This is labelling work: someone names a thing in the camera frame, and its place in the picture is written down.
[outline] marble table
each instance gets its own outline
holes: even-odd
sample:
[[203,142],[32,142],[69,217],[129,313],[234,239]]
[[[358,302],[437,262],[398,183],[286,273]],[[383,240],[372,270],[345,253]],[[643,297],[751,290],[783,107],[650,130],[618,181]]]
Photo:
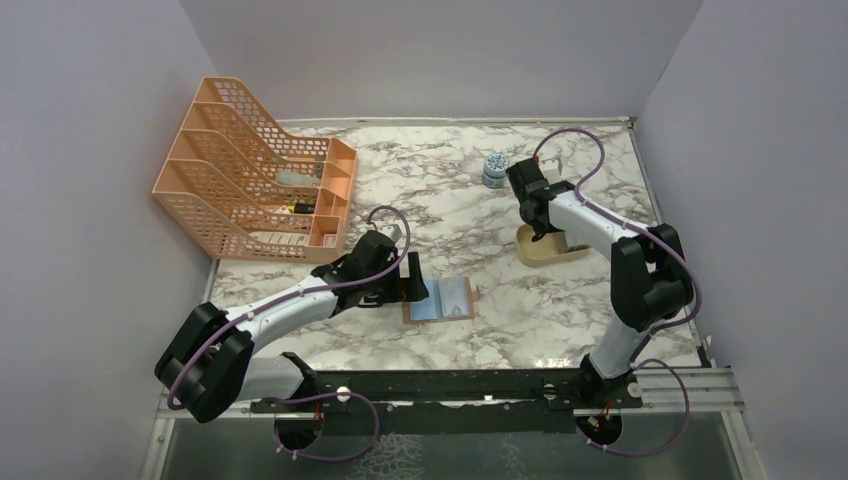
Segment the marble table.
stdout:
[[[624,125],[590,126],[604,141],[607,161],[584,187],[598,203],[632,219],[655,223],[645,182]],[[299,128],[336,136],[355,148],[359,170],[347,237],[350,249],[366,230],[363,217],[380,204],[406,213],[412,248],[425,278],[470,277],[482,297],[473,320],[406,325],[401,307],[352,309],[280,339],[259,356],[292,351],[313,368],[446,369],[576,367],[597,344],[613,315],[609,262],[597,252],[569,263],[530,268],[515,256],[522,224],[508,186],[481,184],[483,158],[529,157],[553,129],[527,126],[360,126]],[[542,158],[560,156],[563,178],[575,181],[598,160],[579,135],[551,140]],[[390,214],[378,222],[392,222]],[[312,265],[223,260],[212,286],[221,308],[259,300],[302,279]],[[699,364],[684,326],[658,335],[643,352],[675,366]]]

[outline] purple cable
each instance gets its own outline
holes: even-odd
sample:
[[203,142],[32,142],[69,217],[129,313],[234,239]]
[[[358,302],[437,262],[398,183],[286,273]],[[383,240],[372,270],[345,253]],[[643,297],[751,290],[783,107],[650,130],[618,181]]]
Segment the purple cable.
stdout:
[[392,207],[390,205],[380,205],[378,207],[375,207],[373,210],[371,210],[371,213],[368,214],[368,217],[366,218],[365,221],[370,223],[371,217],[373,217],[374,214],[379,212],[380,210],[388,210],[388,211],[394,213],[395,215],[397,215],[398,218],[400,218],[400,221],[403,223],[403,228],[406,230],[406,243],[403,246],[403,251],[400,253],[400,255],[398,255],[398,258],[395,260],[395,262],[393,264],[391,264],[391,266],[389,266],[389,268],[383,270],[380,273],[377,273],[375,275],[371,275],[370,277],[363,278],[361,280],[354,280],[352,282],[336,283],[336,284],[333,284],[333,285],[321,285],[321,286],[318,286],[318,287],[305,288],[303,290],[303,293],[297,292],[297,291],[291,292],[287,295],[283,295],[280,298],[276,298],[276,299],[274,299],[274,300],[272,300],[272,301],[270,301],[270,302],[268,302],[264,305],[260,305],[256,308],[254,308],[253,310],[251,310],[249,312],[245,312],[245,313],[239,315],[238,317],[230,320],[229,322],[224,324],[223,327],[218,329],[218,331],[216,331],[214,334],[212,334],[212,336],[209,337],[208,340],[203,342],[203,345],[201,345],[200,348],[198,348],[197,351],[194,352],[194,355],[192,355],[191,358],[189,358],[188,362],[186,362],[185,365],[183,365],[183,369],[180,370],[180,373],[177,375],[177,378],[174,379],[174,383],[171,384],[171,388],[168,390],[168,398],[167,398],[168,408],[170,408],[171,410],[182,410],[183,408],[185,408],[183,405],[178,405],[175,402],[175,399],[176,399],[176,395],[177,395],[177,390],[180,388],[180,385],[185,380],[186,376],[188,375],[188,372],[197,363],[197,361],[200,360],[200,357],[202,357],[206,353],[206,350],[210,346],[217,343],[218,339],[221,338],[224,335],[224,333],[226,333],[227,331],[229,331],[230,329],[232,329],[233,327],[235,327],[239,323],[247,320],[250,317],[251,313],[253,315],[258,315],[262,312],[265,312],[268,309],[276,307],[277,305],[279,305],[283,302],[287,302],[287,301],[289,301],[289,300],[291,300],[295,297],[300,297],[300,296],[306,295],[308,293],[322,292],[322,291],[325,291],[325,290],[334,290],[334,289],[338,289],[338,288],[356,287],[358,285],[373,282],[375,280],[379,280],[379,279],[385,277],[386,275],[389,274],[389,272],[398,268],[400,266],[400,262],[403,261],[403,259],[406,257],[406,254],[409,252],[409,241],[410,241],[409,222],[406,220],[406,217],[403,215],[403,213],[401,213],[400,210],[398,210],[395,207]]
[[323,400],[325,398],[338,397],[338,396],[341,396],[341,395],[345,395],[345,396],[349,396],[349,397],[352,397],[352,398],[356,398],[358,400],[362,400],[363,402],[365,402],[366,405],[368,405],[368,408],[371,410],[371,413],[374,415],[374,434],[371,435],[371,440],[368,441],[368,445],[365,445],[365,447],[362,448],[361,450],[359,450],[358,452],[351,453],[349,455],[343,455],[341,457],[325,457],[323,455],[314,455],[314,454],[311,454],[311,453],[301,453],[300,450],[289,450],[288,448],[285,447],[285,445],[283,445],[283,442],[280,440],[279,432],[277,431],[277,425],[274,425],[274,441],[277,442],[277,447],[279,448],[277,450],[277,453],[279,453],[280,451],[286,452],[286,453],[288,453],[289,455],[292,456],[293,460],[295,460],[299,457],[299,458],[307,458],[309,460],[319,460],[319,461],[322,461],[322,462],[346,462],[348,460],[353,460],[355,458],[359,458],[359,457],[365,455],[366,453],[368,453],[369,450],[374,448],[374,445],[377,444],[377,440],[379,440],[379,438],[380,438],[380,415],[379,415],[379,413],[377,413],[377,407],[375,407],[374,404],[371,403],[371,400],[368,400],[368,398],[366,398],[365,395],[361,395],[361,394],[358,394],[356,392],[344,392],[344,393],[330,392],[330,393],[322,393],[322,394],[319,394],[319,395],[313,395],[311,397],[298,398],[298,399],[294,399],[294,400],[292,400],[292,399],[279,400],[279,402],[283,403],[285,405],[296,405],[298,403],[314,402],[315,400]]
[[[545,145],[545,143],[547,143],[548,140],[555,137],[556,135],[559,135],[561,133],[567,133],[567,132],[580,133],[582,135],[586,135],[587,137],[589,137],[589,138],[591,138],[592,140],[595,141],[595,143],[598,145],[598,150],[600,150],[600,152],[601,152],[601,158],[600,158],[600,160],[598,160],[598,164],[595,165],[595,168],[593,168],[589,173],[584,175],[577,182],[577,185],[574,186],[574,196],[576,196],[578,200],[583,202],[587,207],[589,207],[590,210],[597,213],[601,217],[603,217],[603,218],[605,218],[605,219],[607,219],[611,222],[614,222],[616,224],[622,224],[622,221],[621,221],[620,218],[618,218],[614,215],[611,215],[609,212],[607,212],[606,210],[604,210],[603,208],[601,208],[600,206],[598,206],[597,204],[595,204],[594,202],[592,202],[591,200],[586,198],[583,195],[583,192],[580,191],[580,188],[583,187],[583,184],[586,183],[587,180],[589,180],[590,178],[595,176],[596,173],[601,171],[601,168],[604,166],[604,159],[606,158],[606,150],[604,149],[604,144],[601,142],[601,139],[598,138],[595,134],[593,134],[592,132],[589,132],[587,130],[583,130],[582,128],[574,128],[574,127],[560,128],[559,130],[555,130],[554,132],[549,134],[547,137],[543,138],[541,142],[539,142],[539,146],[537,146],[536,150],[533,151],[533,156],[534,157],[538,156],[539,150],[542,149],[542,146]],[[645,338],[642,339],[642,342],[639,344],[639,346],[636,347],[636,350],[634,350],[633,355],[630,357],[630,361],[635,362],[636,357],[638,357],[639,354],[642,353],[642,350],[644,350],[645,346],[648,345],[648,342],[651,341],[651,337],[653,337],[658,332],[665,330],[667,328],[677,327],[679,325],[683,325],[683,324],[689,322],[690,320],[695,318],[695,316],[698,314],[698,312],[701,311],[701,282],[698,280],[698,277],[695,275],[695,272],[692,270],[692,268],[689,266],[689,264],[686,263],[686,261],[683,259],[683,257],[680,256],[679,253],[674,251],[673,248],[666,245],[665,242],[663,242],[662,240],[657,238],[656,235],[652,234],[651,232],[649,232],[648,230],[646,230],[644,228],[638,227],[636,225],[631,225],[627,221],[624,221],[624,223],[622,224],[622,227],[629,229],[629,230],[632,230],[632,231],[639,233],[641,235],[644,235],[646,238],[651,240],[655,245],[658,245],[660,248],[665,250],[665,252],[671,258],[673,258],[675,262],[677,262],[681,267],[683,267],[683,270],[686,272],[686,275],[688,275],[689,279],[692,280],[692,288],[695,290],[695,304],[692,306],[692,310],[689,312],[689,314],[687,314],[686,316],[684,316],[680,320],[674,320],[674,321],[671,321],[671,322],[662,323],[660,325],[657,325],[657,326],[651,328],[648,335],[646,335]]]
[[683,384],[683,379],[680,378],[680,375],[678,375],[677,372],[675,372],[673,368],[671,368],[667,363],[663,362],[660,359],[657,359],[657,358],[645,359],[639,365],[636,365],[636,367],[634,367],[633,370],[634,371],[641,370],[642,368],[645,367],[646,363],[659,363],[666,370],[671,372],[671,375],[674,377],[675,380],[677,380],[677,383],[680,384],[680,392],[683,393],[683,408],[684,408],[683,426],[680,427],[680,430],[678,430],[677,433],[674,435],[674,437],[672,437],[672,439],[669,440],[665,445],[663,445],[661,447],[653,448],[651,450],[645,450],[645,451],[642,451],[642,452],[632,452],[630,450],[621,450],[621,449],[618,449],[618,448],[615,448],[615,447],[601,445],[599,443],[596,443],[596,442],[590,440],[589,437],[587,437],[586,434],[583,433],[583,430],[580,430],[578,428],[577,431],[580,432],[580,435],[582,435],[583,438],[586,439],[587,444],[589,444],[589,445],[591,445],[595,448],[601,449],[601,450],[603,450],[607,453],[612,453],[614,455],[621,455],[623,457],[650,457],[650,456],[653,456],[653,455],[659,455],[660,453],[667,452],[667,451],[671,450],[672,448],[676,447],[678,443],[680,443],[680,440],[683,438],[683,434],[686,433],[686,429],[689,428],[689,417],[691,417],[690,406],[689,406],[689,392],[686,390],[686,385]]

